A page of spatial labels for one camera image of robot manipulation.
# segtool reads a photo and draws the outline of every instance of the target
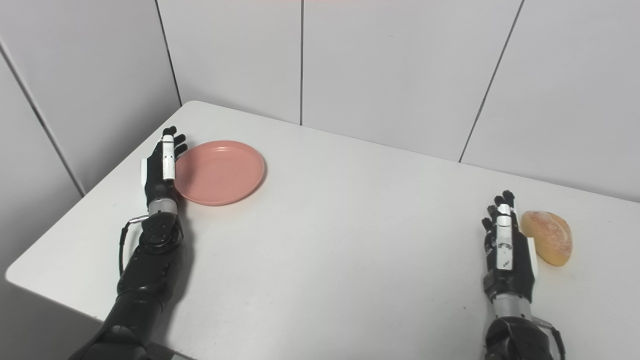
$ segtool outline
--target bread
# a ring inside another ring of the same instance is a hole
[[[527,211],[522,214],[522,233],[534,238],[536,252],[547,263],[563,266],[573,250],[571,229],[563,218],[546,211]]]

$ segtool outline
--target robotic hand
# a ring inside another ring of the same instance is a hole
[[[131,219],[120,239],[118,296],[98,333],[69,360],[148,360],[147,347],[156,320],[173,297],[186,257],[178,218],[178,193],[173,186],[175,159],[187,150],[185,136],[175,126],[146,160],[145,194],[148,215]],[[122,247],[129,225],[142,223],[138,246],[127,268]]]
[[[560,332],[531,316],[536,252],[518,228],[514,199],[509,190],[496,196],[495,205],[488,208],[490,218],[482,220],[488,271],[484,292],[495,310],[485,337],[485,359],[564,360]]]

